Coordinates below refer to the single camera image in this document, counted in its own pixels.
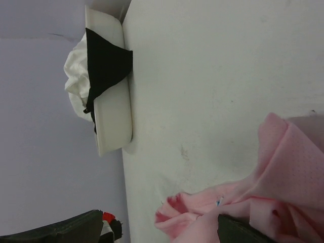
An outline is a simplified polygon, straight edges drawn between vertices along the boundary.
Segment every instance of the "white surface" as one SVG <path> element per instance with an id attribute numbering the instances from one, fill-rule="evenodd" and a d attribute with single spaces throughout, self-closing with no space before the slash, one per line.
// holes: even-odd
<path id="1" fill-rule="evenodd" d="M 132 243 L 168 242 L 153 226 L 167 196 L 249 174 L 269 112 L 324 110 L 323 10 L 322 0 L 132 0 Z"/>
<path id="2" fill-rule="evenodd" d="M 86 7 L 86 28 L 123 48 L 122 25 L 114 17 Z M 127 78 L 109 88 L 94 101 L 99 155 L 119 149 L 132 138 L 132 114 Z"/>

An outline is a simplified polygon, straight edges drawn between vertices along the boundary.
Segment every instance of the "white wall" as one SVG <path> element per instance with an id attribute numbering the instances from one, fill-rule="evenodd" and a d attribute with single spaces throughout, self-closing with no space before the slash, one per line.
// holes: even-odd
<path id="1" fill-rule="evenodd" d="M 100 209 L 124 222 L 129 242 L 121 151 L 98 157 L 93 125 L 74 114 L 64 91 L 85 3 L 92 1 L 0 1 L 0 235 Z M 118 16 L 128 3 L 94 7 Z"/>
<path id="2" fill-rule="evenodd" d="M 1 0 L 0 38 L 81 39 L 85 5 L 123 20 L 131 0 Z"/>

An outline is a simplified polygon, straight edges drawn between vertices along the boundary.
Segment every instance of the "pink cloth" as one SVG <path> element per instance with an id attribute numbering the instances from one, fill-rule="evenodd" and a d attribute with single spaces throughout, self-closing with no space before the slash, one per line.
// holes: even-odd
<path id="1" fill-rule="evenodd" d="M 324 242 L 323 152 L 273 113 L 259 127 L 259 143 L 258 164 L 248 177 L 168 197 L 155 214 L 155 226 L 173 243 L 215 243 L 217 217 L 227 214 L 277 242 Z"/>

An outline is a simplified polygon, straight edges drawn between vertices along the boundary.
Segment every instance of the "black cloth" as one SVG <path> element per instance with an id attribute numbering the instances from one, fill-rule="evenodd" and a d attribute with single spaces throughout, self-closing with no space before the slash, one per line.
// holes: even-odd
<path id="1" fill-rule="evenodd" d="M 94 100 L 122 81 L 133 69 L 133 51 L 117 47 L 86 28 L 90 89 L 84 113 L 95 123 Z"/>
<path id="2" fill-rule="evenodd" d="M 220 243 L 275 243 L 248 223 L 227 215 L 218 216 L 217 233 Z"/>
<path id="3" fill-rule="evenodd" d="M 109 223 L 109 226 L 112 232 L 104 234 L 100 237 L 98 243 L 113 243 L 115 240 L 118 240 L 123 235 L 122 223 L 119 220 L 112 220 Z"/>
<path id="4" fill-rule="evenodd" d="M 97 243 L 102 226 L 102 211 L 92 210 L 55 224 L 1 236 L 0 243 Z"/>

